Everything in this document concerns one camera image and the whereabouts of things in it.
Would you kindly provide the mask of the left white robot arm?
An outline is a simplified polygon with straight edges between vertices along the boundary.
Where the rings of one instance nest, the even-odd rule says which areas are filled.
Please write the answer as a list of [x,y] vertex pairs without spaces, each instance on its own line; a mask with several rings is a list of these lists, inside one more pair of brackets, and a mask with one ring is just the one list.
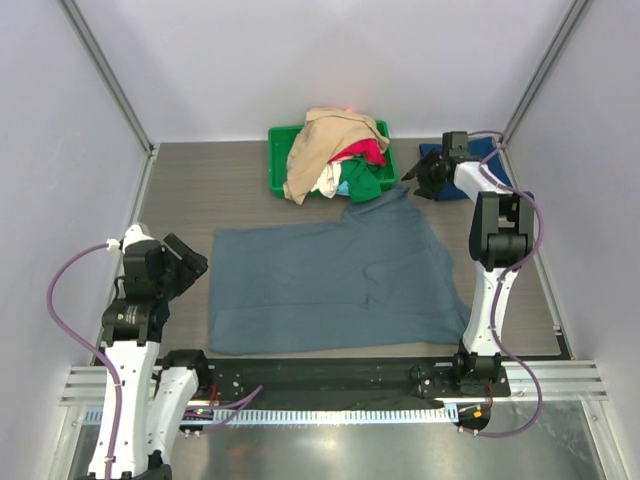
[[204,398],[212,376],[201,350],[159,355],[170,302],[208,269],[177,236],[153,238],[143,224],[121,242],[122,293],[102,317],[108,369],[89,479],[169,479],[170,455],[186,407]]

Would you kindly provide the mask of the grey-blue t shirt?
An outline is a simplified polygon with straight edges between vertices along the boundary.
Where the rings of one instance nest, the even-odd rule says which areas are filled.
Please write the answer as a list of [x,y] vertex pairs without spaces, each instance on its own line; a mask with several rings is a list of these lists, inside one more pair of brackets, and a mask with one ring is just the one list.
[[212,261],[209,348],[222,354],[455,344],[470,319],[451,254],[403,187],[338,221],[221,230]]

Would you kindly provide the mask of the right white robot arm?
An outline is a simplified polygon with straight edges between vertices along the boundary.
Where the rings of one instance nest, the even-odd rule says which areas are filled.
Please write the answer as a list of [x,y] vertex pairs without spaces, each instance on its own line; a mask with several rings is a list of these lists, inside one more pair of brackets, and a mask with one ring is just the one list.
[[535,209],[531,196],[516,191],[489,169],[500,148],[481,159],[470,149],[470,135],[450,131],[440,148],[424,153],[407,174],[416,194],[436,200],[452,186],[474,203],[468,248],[476,281],[471,315],[452,367],[449,387],[465,396],[487,395],[500,382],[502,329],[511,287],[535,246]]

